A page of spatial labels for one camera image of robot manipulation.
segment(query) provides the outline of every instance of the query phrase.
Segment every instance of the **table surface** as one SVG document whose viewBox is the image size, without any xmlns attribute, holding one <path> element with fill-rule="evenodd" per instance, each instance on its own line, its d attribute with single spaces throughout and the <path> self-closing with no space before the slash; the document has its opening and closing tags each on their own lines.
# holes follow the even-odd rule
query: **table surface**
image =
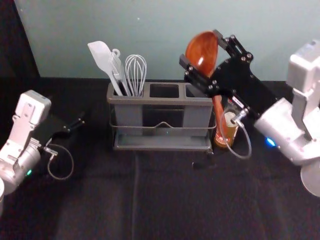
<svg viewBox="0 0 320 240">
<path fill-rule="evenodd" d="M 266 82 L 289 99 L 283 82 Z M 75 171 L 67 181 L 43 164 L 5 198 L 0 239 L 320 239 L 320 199 L 309 194 L 300 168 L 252 125 L 252 157 L 201 152 L 112 151 L 102 79 L 0 80 L 0 144 L 8 137 L 19 95 L 52 97 L 52 113 L 71 122 L 91 108 L 87 124 L 68 141 Z M 234 148 L 244 153 L 241 134 Z M 193 170 L 192 163 L 214 163 Z"/>
</svg>

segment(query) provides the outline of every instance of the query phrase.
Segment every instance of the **white silicone spatula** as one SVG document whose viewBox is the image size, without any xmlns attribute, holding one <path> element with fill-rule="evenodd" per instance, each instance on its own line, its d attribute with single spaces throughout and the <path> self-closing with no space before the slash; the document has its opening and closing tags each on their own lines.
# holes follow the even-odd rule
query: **white silicone spatula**
<svg viewBox="0 0 320 240">
<path fill-rule="evenodd" d="M 110 78 L 113 88 L 118 96 L 123 96 L 120 87 L 114 77 L 113 67 L 109 61 L 111 51 L 103 41 L 94 41 L 88 43 L 88 47 L 93 56 L 95 64 L 104 71 Z"/>
</svg>

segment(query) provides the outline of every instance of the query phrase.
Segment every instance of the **blue led light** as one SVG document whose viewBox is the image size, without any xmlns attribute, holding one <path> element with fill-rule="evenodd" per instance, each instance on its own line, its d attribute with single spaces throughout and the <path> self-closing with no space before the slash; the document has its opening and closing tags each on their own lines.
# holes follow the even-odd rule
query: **blue led light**
<svg viewBox="0 0 320 240">
<path fill-rule="evenodd" d="M 265 138 L 265 142 L 267 145 L 269 145 L 270 147 L 275 147 L 276 146 L 276 143 L 269 137 L 266 137 Z"/>
</svg>

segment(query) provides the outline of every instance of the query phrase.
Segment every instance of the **gray utensil holder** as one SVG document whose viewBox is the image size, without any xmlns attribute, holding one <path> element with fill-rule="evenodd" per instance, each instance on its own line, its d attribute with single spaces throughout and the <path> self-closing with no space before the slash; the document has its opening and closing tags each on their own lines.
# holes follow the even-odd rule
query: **gray utensil holder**
<svg viewBox="0 0 320 240">
<path fill-rule="evenodd" d="M 186 82 L 145 82 L 142 96 L 107 91 L 115 149 L 210 150 L 213 104 Z"/>
</svg>

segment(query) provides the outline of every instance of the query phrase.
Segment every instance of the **whisk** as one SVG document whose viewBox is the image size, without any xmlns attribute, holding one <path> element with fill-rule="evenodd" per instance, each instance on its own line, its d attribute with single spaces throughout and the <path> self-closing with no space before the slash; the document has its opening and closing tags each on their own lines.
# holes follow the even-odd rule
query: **whisk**
<svg viewBox="0 0 320 240">
<path fill-rule="evenodd" d="M 141 96 L 147 76 L 147 62 L 139 54 L 131 54 L 125 60 L 125 76 L 133 96 Z"/>
</svg>

